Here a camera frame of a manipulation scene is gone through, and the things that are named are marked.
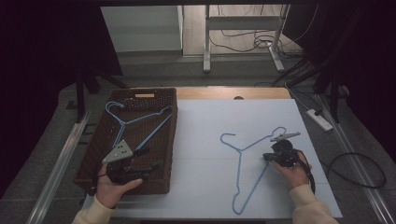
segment gray floor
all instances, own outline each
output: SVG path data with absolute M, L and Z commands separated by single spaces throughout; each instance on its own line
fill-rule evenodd
M 291 67 L 296 60 L 284 61 Z M 213 57 L 212 71 L 203 73 L 201 58 L 182 58 L 179 55 L 163 55 L 144 58 L 133 54 L 121 54 L 120 63 L 124 77 L 118 77 L 125 84 L 134 87 L 177 87 L 177 86 L 268 86 L 268 82 L 279 76 L 268 55 L 245 57 Z M 87 129 L 78 139 L 78 145 L 66 169 L 62 182 L 44 218 L 44 223 L 70 223 L 80 209 L 84 192 L 75 184 L 73 177 L 82 159 L 85 146 L 91 137 L 111 90 L 117 87 L 98 78 L 102 89 L 98 94 L 86 92 L 87 110 L 91 112 Z M 314 80 L 307 80 L 296 88 L 310 95 Z M 297 97 L 308 107 L 316 108 L 316 104 L 306 96 L 295 92 Z M 73 106 L 76 101 L 74 85 L 65 88 L 59 96 L 56 109 L 47 130 L 43 133 L 29 160 L 8 188 L 0 201 L 0 218 L 2 223 L 25 223 L 35 202 L 43 189 L 51 169 L 57 161 L 64 143 L 70 134 L 77 111 Z M 304 112 L 299 105 L 301 114 L 310 134 L 310 138 L 321 160 L 329 163 L 334 157 L 344 152 L 337 141 L 335 132 L 325 133 Z M 353 115 L 345 99 L 339 100 L 339 117 L 341 126 L 349 138 L 355 151 L 363 153 L 380 163 L 387 175 L 388 183 L 379 190 L 391 214 L 396 217 L 396 165 Z M 378 171 L 366 161 L 366 172 L 375 181 Z M 341 159 L 334 166 L 343 174 L 354 177 L 355 173 L 349 160 Z M 329 178 L 334 196 L 341 208 L 344 218 L 340 223 L 381 223 L 367 192 L 361 187 L 347 183 L 340 177 L 331 174 Z M 112 220 L 111 223 L 130 223 L 125 220 Z M 290 220 L 268 220 L 267 223 L 291 223 Z

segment power strip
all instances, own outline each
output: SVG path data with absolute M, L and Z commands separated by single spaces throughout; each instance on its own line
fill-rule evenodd
M 306 114 L 317 124 L 320 126 L 320 128 L 323 129 L 323 131 L 327 132 L 332 129 L 332 125 L 327 122 L 326 119 L 324 119 L 321 115 L 315 115 L 315 110 L 310 109 L 306 111 Z

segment hand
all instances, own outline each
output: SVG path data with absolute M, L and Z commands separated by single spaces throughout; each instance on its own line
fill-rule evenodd
M 308 165 L 308 162 L 306 161 L 306 158 L 302 152 L 298 151 L 298 157 L 301 161 Z M 299 162 L 297 162 L 294 166 L 290 168 L 284 168 L 280 166 L 279 163 L 277 163 L 276 161 L 272 161 L 272 164 L 285 177 L 291 189 L 294 189 L 301 185 L 309 184 L 309 178 L 306 175 L 303 166 Z
M 100 177 L 98 177 L 96 198 L 105 207 L 114 208 L 126 191 L 136 188 L 143 183 L 143 180 L 136 179 L 124 185 L 113 184 L 106 175 L 106 167 L 107 164 L 103 165 L 98 173 Z

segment sleeve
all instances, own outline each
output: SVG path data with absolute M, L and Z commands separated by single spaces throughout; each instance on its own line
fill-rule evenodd
M 72 224 L 107 224 L 114 211 L 99 203 L 95 195 L 91 207 L 79 211 Z
M 294 202 L 292 220 L 294 224 L 338 223 L 326 203 L 318 201 L 309 185 L 301 185 L 290 191 Z

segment wicker basket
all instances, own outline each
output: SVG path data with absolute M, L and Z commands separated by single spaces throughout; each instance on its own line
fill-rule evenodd
M 133 167 L 147 167 L 156 161 L 163 161 L 163 166 L 153 170 L 148 180 L 138 188 L 129 190 L 126 194 L 165 194 L 169 192 L 173 143 L 177 126 L 176 89 L 114 90 L 108 101 L 125 105 L 124 108 L 111 107 L 111 112 L 123 121 L 141 118 L 157 113 L 167 106 L 172 106 L 170 111 L 164 112 L 160 116 L 126 125 L 120 139 L 125 140 L 131 150 L 134 150 L 170 113 L 172 114 L 172 117 L 146 143 L 149 153 L 134 158 L 132 163 Z M 120 127 L 120 123 L 104 111 L 74 178 L 74 183 L 90 195 L 95 193 L 95 190 L 92 189 L 93 180 L 98 173 L 102 159 L 111 151 Z

